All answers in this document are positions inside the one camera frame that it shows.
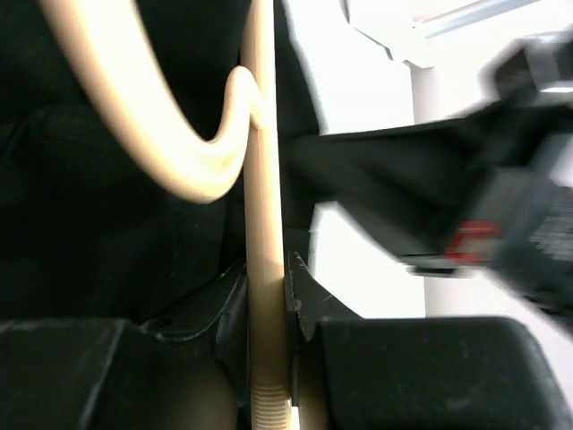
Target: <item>hanger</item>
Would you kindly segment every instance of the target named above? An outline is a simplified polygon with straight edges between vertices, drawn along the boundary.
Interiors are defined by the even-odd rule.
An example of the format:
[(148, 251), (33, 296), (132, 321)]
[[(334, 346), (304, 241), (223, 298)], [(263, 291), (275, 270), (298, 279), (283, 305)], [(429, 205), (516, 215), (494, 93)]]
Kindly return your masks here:
[(209, 142), (177, 106), (133, 0), (39, 2), (92, 104), (160, 185), (212, 202), (244, 163), (252, 428), (290, 428), (273, 1), (252, 0), (244, 66), (227, 78), (223, 116)]

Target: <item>wooden hanger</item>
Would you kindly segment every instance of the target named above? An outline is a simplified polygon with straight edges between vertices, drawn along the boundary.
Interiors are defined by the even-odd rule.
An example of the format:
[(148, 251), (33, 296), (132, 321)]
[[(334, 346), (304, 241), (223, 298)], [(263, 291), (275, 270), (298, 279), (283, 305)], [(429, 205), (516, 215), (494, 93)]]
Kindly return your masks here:
[[(252, 428), (290, 428), (273, 0), (252, 0), (244, 66), (229, 74), (210, 142), (176, 105), (133, 0), (39, 1), (96, 110), (160, 185), (212, 202), (233, 186), (244, 163)], [(215, 408), (220, 413), (222, 402)]]

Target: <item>white wall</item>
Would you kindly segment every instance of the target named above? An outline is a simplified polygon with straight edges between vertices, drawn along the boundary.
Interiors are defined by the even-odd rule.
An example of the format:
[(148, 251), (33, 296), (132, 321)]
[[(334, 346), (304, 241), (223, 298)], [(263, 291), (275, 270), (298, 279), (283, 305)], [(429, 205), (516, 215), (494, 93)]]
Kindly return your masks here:
[[(314, 88), (324, 133), (414, 122), (409, 68), (350, 27), (338, 0), (286, 0), (294, 42)], [(337, 205), (317, 210), (311, 269), (363, 317), (424, 316), (423, 279), (406, 273)]]
[[(416, 122), (427, 122), (491, 100), (483, 66), (514, 38), (561, 30), (573, 23), (573, 2), (542, 0), (487, 21), (432, 39), (436, 66), (413, 72)], [(525, 323), (540, 341), (561, 387), (573, 405), (573, 343), (532, 307), (517, 301), (491, 274), (470, 272), (468, 279), (426, 279), (426, 313), (500, 314)]]

